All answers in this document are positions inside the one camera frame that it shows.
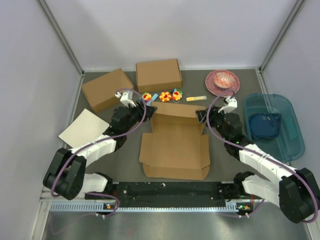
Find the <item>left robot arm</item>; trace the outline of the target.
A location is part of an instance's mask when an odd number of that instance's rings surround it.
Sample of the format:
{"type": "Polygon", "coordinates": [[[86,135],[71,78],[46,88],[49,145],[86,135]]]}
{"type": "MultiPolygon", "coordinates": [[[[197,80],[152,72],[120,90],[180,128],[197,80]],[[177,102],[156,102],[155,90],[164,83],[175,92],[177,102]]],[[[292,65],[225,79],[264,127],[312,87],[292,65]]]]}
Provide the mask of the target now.
{"type": "Polygon", "coordinates": [[[149,121],[157,107],[141,101],[113,110],[108,128],[95,140],[77,148],[56,151],[44,176],[43,185],[54,198],[73,200],[80,194],[109,198],[114,191],[113,179],[103,173],[87,174],[86,168],[105,155],[118,151],[127,136],[143,122],[149,121]]]}

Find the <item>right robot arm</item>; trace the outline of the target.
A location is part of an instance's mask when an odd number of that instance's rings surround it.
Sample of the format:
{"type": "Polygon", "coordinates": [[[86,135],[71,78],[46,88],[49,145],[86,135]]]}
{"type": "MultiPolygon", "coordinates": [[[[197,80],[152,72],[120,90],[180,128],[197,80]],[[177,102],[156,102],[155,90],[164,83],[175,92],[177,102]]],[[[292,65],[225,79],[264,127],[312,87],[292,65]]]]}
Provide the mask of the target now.
{"type": "Polygon", "coordinates": [[[226,151],[263,177],[247,171],[234,177],[233,192],[239,198],[258,196],[275,206],[293,223],[312,223],[320,210],[320,188],[307,168],[296,169],[263,152],[242,132],[236,113],[225,113],[213,106],[197,110],[198,121],[205,124],[224,143],[226,151]]]}

